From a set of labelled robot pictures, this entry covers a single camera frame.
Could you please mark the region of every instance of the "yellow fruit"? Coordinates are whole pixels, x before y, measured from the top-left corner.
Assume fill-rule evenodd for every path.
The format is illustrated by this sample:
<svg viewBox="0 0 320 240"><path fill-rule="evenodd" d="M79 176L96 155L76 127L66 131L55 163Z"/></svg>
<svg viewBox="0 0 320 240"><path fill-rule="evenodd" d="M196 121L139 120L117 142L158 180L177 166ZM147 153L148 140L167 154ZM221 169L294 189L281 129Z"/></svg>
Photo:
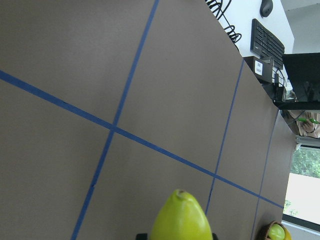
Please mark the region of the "yellow fruit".
<svg viewBox="0 0 320 240"><path fill-rule="evenodd" d="M284 230L284 240L292 240L291 234L290 234L290 232L288 231L288 229L286 229L284 226L283 226L282 228L283 228L283 230Z"/></svg>
<svg viewBox="0 0 320 240"><path fill-rule="evenodd" d="M198 201L177 189L161 208L150 240L213 240L210 225Z"/></svg>

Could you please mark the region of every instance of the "green object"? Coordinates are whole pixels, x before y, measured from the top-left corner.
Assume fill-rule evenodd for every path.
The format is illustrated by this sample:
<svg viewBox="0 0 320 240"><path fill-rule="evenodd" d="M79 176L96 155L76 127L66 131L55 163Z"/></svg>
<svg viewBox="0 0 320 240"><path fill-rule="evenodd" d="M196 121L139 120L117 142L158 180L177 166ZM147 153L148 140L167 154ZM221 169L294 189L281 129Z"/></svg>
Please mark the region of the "green object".
<svg viewBox="0 0 320 240"><path fill-rule="evenodd" d="M213 236L196 198L177 189L159 211L150 240L213 240Z"/></svg>
<svg viewBox="0 0 320 240"><path fill-rule="evenodd" d="M304 123L307 121L307 119L303 117L299 117L297 120ZM320 122L318 122L314 118L310 118L309 121L312 122L313 124L320 124Z"/></svg>
<svg viewBox="0 0 320 240"><path fill-rule="evenodd" d="M268 236L272 239L272 240L284 240L285 239L285 230L278 224L273 224L270 227Z"/></svg>

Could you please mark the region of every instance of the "tree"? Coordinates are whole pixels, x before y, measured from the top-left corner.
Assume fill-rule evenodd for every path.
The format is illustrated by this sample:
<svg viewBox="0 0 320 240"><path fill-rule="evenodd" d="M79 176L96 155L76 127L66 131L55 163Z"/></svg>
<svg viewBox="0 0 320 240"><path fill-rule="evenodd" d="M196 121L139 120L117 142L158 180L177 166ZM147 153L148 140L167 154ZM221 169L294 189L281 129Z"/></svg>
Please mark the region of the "tree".
<svg viewBox="0 0 320 240"><path fill-rule="evenodd" d="M293 153L291 173L320 178L320 149L300 147Z"/></svg>

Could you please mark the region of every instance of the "white desk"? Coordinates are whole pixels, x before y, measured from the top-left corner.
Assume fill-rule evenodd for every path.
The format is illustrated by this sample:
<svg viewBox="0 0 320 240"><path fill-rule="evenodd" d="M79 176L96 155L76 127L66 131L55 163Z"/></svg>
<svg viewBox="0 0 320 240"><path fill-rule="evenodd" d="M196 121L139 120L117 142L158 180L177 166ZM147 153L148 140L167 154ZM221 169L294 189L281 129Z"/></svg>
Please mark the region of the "white desk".
<svg viewBox="0 0 320 240"><path fill-rule="evenodd" d="M242 34L242 38L236 43L240 54L243 57L256 56L254 52L250 51L251 44L251 25L252 19L257 19L263 26L272 32L284 45L285 54L291 54L294 47L294 35L288 23L287 16L280 0L273 0L273 10L268 17L260 15L261 1L239 1L233 0L224 13L225 17L231 25L235 25L235 32ZM228 26L226 20L221 17L219 20L223 28ZM283 68L283 74L287 79L287 73Z"/></svg>

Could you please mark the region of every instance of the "black box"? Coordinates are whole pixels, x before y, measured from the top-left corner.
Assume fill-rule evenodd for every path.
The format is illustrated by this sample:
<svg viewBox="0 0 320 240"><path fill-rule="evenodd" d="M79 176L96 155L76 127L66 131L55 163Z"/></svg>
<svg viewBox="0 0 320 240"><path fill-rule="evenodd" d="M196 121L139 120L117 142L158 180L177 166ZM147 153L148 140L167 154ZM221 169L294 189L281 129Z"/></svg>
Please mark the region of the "black box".
<svg viewBox="0 0 320 240"><path fill-rule="evenodd" d="M272 84L272 66L255 56L244 57L255 77L261 84Z"/></svg>

